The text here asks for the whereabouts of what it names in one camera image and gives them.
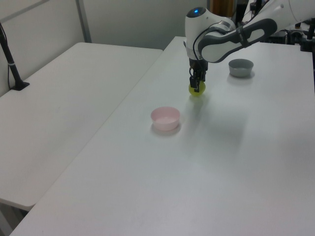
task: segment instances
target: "floor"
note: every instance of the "floor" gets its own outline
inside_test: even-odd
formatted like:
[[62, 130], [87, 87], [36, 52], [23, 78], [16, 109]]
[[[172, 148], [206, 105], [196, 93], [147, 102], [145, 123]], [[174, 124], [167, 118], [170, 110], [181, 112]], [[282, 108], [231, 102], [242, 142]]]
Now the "floor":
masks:
[[26, 214], [26, 211], [0, 204], [0, 236], [9, 236]]

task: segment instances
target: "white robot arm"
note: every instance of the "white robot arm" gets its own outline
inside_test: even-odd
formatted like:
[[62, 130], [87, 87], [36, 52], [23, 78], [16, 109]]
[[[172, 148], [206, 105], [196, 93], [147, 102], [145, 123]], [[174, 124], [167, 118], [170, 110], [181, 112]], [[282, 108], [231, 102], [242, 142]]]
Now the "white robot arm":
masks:
[[315, 0], [269, 0], [245, 26], [236, 29], [226, 17], [212, 14], [203, 7], [192, 9], [185, 20], [185, 46], [190, 70], [193, 70], [190, 87], [199, 92], [208, 62], [221, 62], [233, 52], [314, 16]]

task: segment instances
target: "white wall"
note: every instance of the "white wall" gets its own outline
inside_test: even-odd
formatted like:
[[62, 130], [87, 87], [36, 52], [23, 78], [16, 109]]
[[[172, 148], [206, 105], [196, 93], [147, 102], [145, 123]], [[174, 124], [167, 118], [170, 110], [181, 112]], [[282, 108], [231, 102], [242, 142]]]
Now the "white wall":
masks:
[[206, 0], [84, 0], [93, 43], [165, 49], [185, 36], [185, 16]]
[[[75, 0], [49, 0], [2, 26], [22, 80], [84, 41]], [[0, 96], [7, 91], [7, 61], [0, 49]]]

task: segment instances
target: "bowl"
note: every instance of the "bowl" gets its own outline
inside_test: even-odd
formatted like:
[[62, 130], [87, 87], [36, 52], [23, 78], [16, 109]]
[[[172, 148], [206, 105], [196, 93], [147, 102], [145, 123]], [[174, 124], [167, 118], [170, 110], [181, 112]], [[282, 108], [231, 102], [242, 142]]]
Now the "bowl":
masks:
[[246, 59], [235, 59], [229, 62], [230, 74], [235, 77], [246, 77], [251, 74], [254, 63]]
[[159, 107], [151, 113], [153, 126], [161, 131], [175, 129], [179, 124], [181, 114], [174, 107]]

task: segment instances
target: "table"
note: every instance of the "table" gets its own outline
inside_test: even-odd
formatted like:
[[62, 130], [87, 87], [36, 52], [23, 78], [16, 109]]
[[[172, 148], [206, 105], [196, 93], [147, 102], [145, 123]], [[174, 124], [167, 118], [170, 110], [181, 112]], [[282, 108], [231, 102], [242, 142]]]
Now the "table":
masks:
[[[188, 93], [175, 37], [12, 236], [296, 236], [315, 232], [312, 54], [257, 43]], [[228, 62], [254, 62], [229, 75]], [[157, 132], [150, 112], [181, 111]]]
[[30, 210], [161, 52], [78, 43], [1, 97], [0, 202]]

